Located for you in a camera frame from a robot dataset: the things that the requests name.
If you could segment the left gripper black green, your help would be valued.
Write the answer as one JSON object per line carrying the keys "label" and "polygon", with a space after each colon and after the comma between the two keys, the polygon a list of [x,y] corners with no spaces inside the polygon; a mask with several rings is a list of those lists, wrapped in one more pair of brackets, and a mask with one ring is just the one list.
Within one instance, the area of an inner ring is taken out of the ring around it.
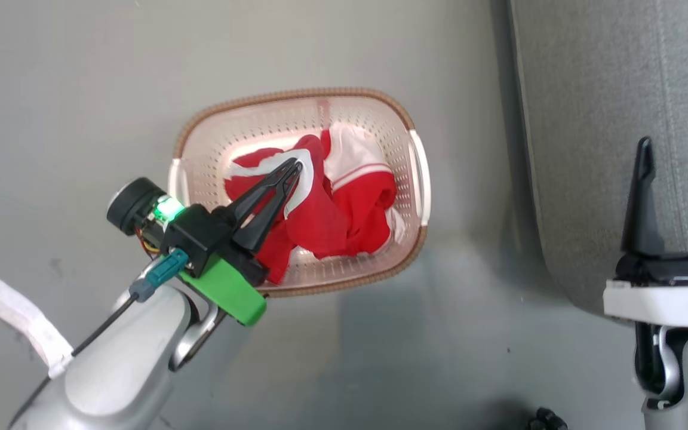
{"label": "left gripper black green", "polygon": [[257,289],[268,270],[256,255],[273,225],[285,223],[303,169],[297,158],[254,168],[232,163],[222,179],[231,203],[213,210],[185,207],[145,177],[128,183],[111,199],[106,217],[151,247],[153,261],[129,288],[132,299],[144,302],[180,278],[240,324],[257,324],[266,310]]}

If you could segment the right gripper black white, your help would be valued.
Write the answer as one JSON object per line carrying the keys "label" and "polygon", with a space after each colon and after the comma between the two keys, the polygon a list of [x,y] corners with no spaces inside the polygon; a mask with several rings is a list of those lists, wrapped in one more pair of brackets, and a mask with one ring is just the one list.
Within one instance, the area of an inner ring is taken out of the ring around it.
{"label": "right gripper black white", "polygon": [[656,171],[652,138],[645,136],[637,145],[623,224],[626,254],[606,281],[603,310],[612,318],[688,328],[688,254],[661,255],[652,190]]}

